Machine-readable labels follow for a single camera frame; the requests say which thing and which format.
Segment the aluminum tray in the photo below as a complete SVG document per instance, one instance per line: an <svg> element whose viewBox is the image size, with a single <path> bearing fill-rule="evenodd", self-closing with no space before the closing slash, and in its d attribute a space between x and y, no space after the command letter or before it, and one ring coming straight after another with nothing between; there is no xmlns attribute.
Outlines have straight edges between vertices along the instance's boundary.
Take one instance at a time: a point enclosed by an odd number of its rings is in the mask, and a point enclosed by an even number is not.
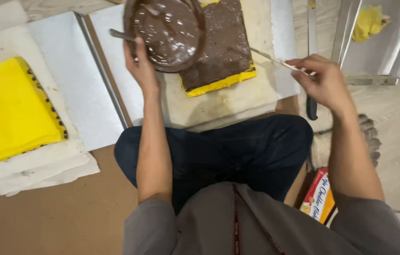
<svg viewBox="0 0 400 255"><path fill-rule="evenodd" d="M381 5L391 22L365 42L353 42L361 8ZM396 85L400 79L400 0L342 0L332 59L353 85Z"/></svg>

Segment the knife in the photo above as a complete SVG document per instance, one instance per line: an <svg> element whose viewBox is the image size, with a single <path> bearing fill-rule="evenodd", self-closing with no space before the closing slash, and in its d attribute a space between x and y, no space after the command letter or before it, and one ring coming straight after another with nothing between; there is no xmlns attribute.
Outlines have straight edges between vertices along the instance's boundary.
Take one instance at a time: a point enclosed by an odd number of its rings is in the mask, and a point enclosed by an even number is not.
<svg viewBox="0 0 400 255"><path fill-rule="evenodd" d="M317 10L316 10L316 0L307 0L308 1L308 34L309 34L309 56L317 53ZM317 107L318 104L315 99L307 96L306 102L306 112L307 117L311 120L318 119L317 116Z"/></svg>

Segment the jeans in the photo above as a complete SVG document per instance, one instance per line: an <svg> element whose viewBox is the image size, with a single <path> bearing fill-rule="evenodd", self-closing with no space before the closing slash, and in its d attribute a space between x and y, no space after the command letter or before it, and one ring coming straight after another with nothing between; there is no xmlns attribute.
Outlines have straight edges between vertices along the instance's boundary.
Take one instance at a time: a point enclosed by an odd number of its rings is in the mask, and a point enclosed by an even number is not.
<svg viewBox="0 0 400 255"><path fill-rule="evenodd" d="M141 127L126 129L115 146L115 159L136 188L141 131ZM201 133L166 127L165 133L173 165L176 214L200 189L223 181L245 183L283 201L313 139L304 118L283 114Z"/></svg>

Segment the knife handle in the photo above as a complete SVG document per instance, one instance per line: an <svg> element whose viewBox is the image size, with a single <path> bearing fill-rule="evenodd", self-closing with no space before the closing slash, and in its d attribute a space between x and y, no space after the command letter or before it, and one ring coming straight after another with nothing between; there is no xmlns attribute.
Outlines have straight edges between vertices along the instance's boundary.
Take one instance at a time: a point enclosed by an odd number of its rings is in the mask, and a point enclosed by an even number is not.
<svg viewBox="0 0 400 255"><path fill-rule="evenodd" d="M307 112L307 117L311 120L316 120L318 119L317 116L317 102L315 99L311 97L307 97L307 103L306 103L306 112Z"/></svg>

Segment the lanyard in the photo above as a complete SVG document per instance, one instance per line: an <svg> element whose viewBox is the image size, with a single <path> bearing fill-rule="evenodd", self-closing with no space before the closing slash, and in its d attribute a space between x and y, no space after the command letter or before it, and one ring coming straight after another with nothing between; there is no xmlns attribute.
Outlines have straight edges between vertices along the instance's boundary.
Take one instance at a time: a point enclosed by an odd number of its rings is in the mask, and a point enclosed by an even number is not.
<svg viewBox="0 0 400 255"><path fill-rule="evenodd" d="M249 205L247 204L246 200L243 199L241 193L238 191L236 184L233 183L233 191L235 192L235 223L233 225L233 254L234 255L243 255L243 250L241 246L241 233L239 229L239 220L238 220L238 197L244 202L246 207L249 209L249 211L252 213L252 215L255 217L257 222L259 223L260 227L262 228L263 232L266 234L268 239L271 241L273 244L275 250L277 251L278 255L285 255L285 252L282 251L280 246L276 243L274 238L272 238L271 234L268 232L268 230L263 226L263 224L260 222L260 220L257 218L257 216L254 214L254 212L250 209Z"/></svg>

